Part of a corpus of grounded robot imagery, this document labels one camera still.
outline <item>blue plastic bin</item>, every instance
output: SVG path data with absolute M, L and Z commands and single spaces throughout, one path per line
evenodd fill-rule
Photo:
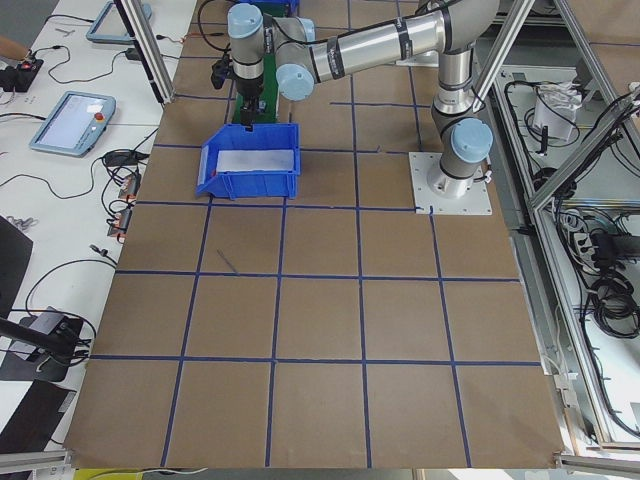
M 216 171 L 220 150 L 293 150 L 293 170 Z M 288 197 L 298 193 L 300 132 L 297 123 L 255 124 L 253 132 L 238 124 L 224 125 L 205 142 L 200 153 L 198 195 L 214 197 Z
M 238 0 L 240 3 L 280 3 L 283 5 L 289 5 L 289 11 L 295 12 L 296 8 L 298 8 L 298 4 L 300 0 Z

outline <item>white table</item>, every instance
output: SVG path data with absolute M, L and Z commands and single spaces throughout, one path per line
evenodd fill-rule
M 104 6 L 104 0 L 61 0 L 54 14 L 69 14 L 83 18 L 95 18 Z M 174 39 L 182 37 L 189 29 L 190 9 L 195 0 L 149 0 L 154 12 L 150 23 L 154 33 Z M 108 45 L 89 42 L 85 34 L 89 23 L 54 17 L 43 27 L 32 49 L 44 49 L 54 45 L 64 45 L 71 52 L 71 61 L 56 68 L 52 73 L 60 81 L 92 78 L 111 69 L 114 55 L 130 46 Z M 56 30 L 73 31 L 69 36 Z M 182 45 L 169 40 L 159 41 L 160 50 L 165 55 L 180 56 Z M 156 102 L 140 62 L 127 60 L 124 54 L 114 62 L 114 72 L 106 77 L 85 83 L 73 82 L 60 85 L 48 75 L 49 69 L 67 59 L 64 49 L 46 50 L 38 53 L 44 60 L 43 70 L 38 74 L 29 92 L 18 93 L 8 105 L 0 106 L 0 113 L 25 112 L 47 116 L 64 92 L 76 90 L 113 96 L 121 107 L 114 124 L 157 125 L 162 116 L 162 107 Z M 165 58 L 165 65 L 173 77 L 178 61 Z
M 155 33 L 180 38 L 189 28 L 195 0 L 147 0 L 153 10 L 151 25 Z M 60 0 L 54 13 L 95 18 L 105 0 Z M 71 62 L 55 71 L 61 79 L 89 78 L 109 71 L 111 59 L 126 47 L 94 44 L 85 39 L 89 24 L 66 18 L 52 18 L 44 27 L 33 49 L 52 45 L 66 45 L 71 51 Z M 68 37 L 56 31 L 75 30 Z M 182 45 L 167 40 L 160 42 L 164 54 L 180 56 Z M 66 58 L 64 50 L 42 52 L 45 60 L 29 92 L 16 94 L 9 105 L 0 106 L 0 113 L 23 112 L 48 115 L 67 90 L 111 95 L 116 98 L 117 110 L 105 133 L 94 149 L 83 158 L 35 152 L 28 143 L 41 125 L 40 121 L 24 118 L 0 119 L 0 183 L 18 173 L 46 178 L 60 195 L 85 191 L 91 184 L 90 166 L 104 153 L 121 148 L 133 148 L 160 123 L 162 108 L 156 102 L 142 65 L 130 62 L 124 55 L 115 62 L 114 73 L 90 83 L 59 85 L 47 75 L 47 70 Z M 177 60 L 166 59 L 171 76 Z M 153 137 L 140 148 L 148 152 Z M 33 254 L 18 298 L 16 308 L 23 308 L 25 297 L 32 285 L 52 267 L 66 261 L 100 257 L 89 249 L 90 244 L 109 250 L 117 259 L 121 245 L 106 236 L 107 218 L 100 197 L 108 176 L 98 162 L 94 169 L 95 188 L 77 199 L 59 200 L 51 195 L 47 186 L 39 181 L 21 178 L 0 188 L 0 215 L 16 218 L 33 217 L 38 223 L 27 236 L 34 242 Z M 108 201 L 117 198 L 118 188 L 111 184 L 106 192 Z M 80 263 L 52 274 L 38 288 L 30 303 L 37 309 L 48 305 L 60 310 L 85 316 L 96 327 L 107 299 L 113 279 L 113 269 L 97 263 Z M 10 319 L 18 321 L 24 314 L 12 313 Z M 90 336 L 84 327 L 83 336 Z M 9 340 L 0 339 L 0 348 L 7 348 Z M 84 367 L 71 368 L 60 386 L 78 390 L 82 384 Z M 0 430 L 28 390 L 30 382 L 0 382 Z M 54 438 L 62 441 L 73 414 L 72 405 L 65 414 Z M 50 443 L 48 449 L 59 449 Z

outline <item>brown cardboard sheet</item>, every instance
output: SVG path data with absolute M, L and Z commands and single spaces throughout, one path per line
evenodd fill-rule
M 590 43 L 640 43 L 640 12 L 636 0 L 569 0 Z
M 229 5 L 206 7 L 207 28 Z M 300 14 L 326 36 L 413 8 Z M 202 39 L 183 55 L 65 441 L 76 464 L 549 466 L 562 443 L 494 192 L 488 217 L 412 211 L 407 152 L 441 149 L 437 72 L 385 66 L 281 99 L 301 128 L 298 197 L 229 201 L 194 189 L 234 99 L 210 88 Z

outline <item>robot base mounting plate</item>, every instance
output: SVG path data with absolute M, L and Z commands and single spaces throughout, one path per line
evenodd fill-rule
M 416 213 L 434 215 L 491 215 L 491 201 L 485 182 L 474 183 L 467 194 L 455 200 L 443 198 L 427 185 L 427 172 L 431 165 L 440 160 L 441 153 L 411 152 L 409 164 L 411 166 L 411 181 L 413 183 L 413 198 Z M 482 176 L 482 169 L 478 167 L 476 177 Z

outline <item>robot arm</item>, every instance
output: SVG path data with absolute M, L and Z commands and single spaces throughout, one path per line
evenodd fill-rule
M 304 100 L 314 85 L 429 51 L 440 54 L 439 91 L 432 115 L 444 143 L 440 165 L 430 172 L 434 191 L 457 198 L 466 193 L 478 164 L 491 148 L 491 130 L 472 118 L 473 45 L 491 25 L 500 0 L 432 0 L 424 15 L 400 17 L 326 40 L 314 39 L 312 23 L 271 18 L 250 4 L 236 4 L 228 24 L 233 71 L 243 96 L 248 128 L 262 92 L 263 58 L 275 53 L 280 93 Z
M 434 50 L 463 62 L 445 62 L 449 65 L 443 66 L 441 75 L 447 87 L 460 86 L 468 79 L 463 77 L 469 73 L 470 57 L 455 55 L 469 51 L 489 27 L 499 0 L 462 0 L 436 7 L 427 15 L 400 17 L 314 41 L 308 20 L 263 17 L 257 7 L 237 4 L 229 11 L 229 35 L 238 86 L 251 96 L 261 81 L 265 53 L 276 52 L 281 93 L 290 100 L 303 100 L 315 83 Z

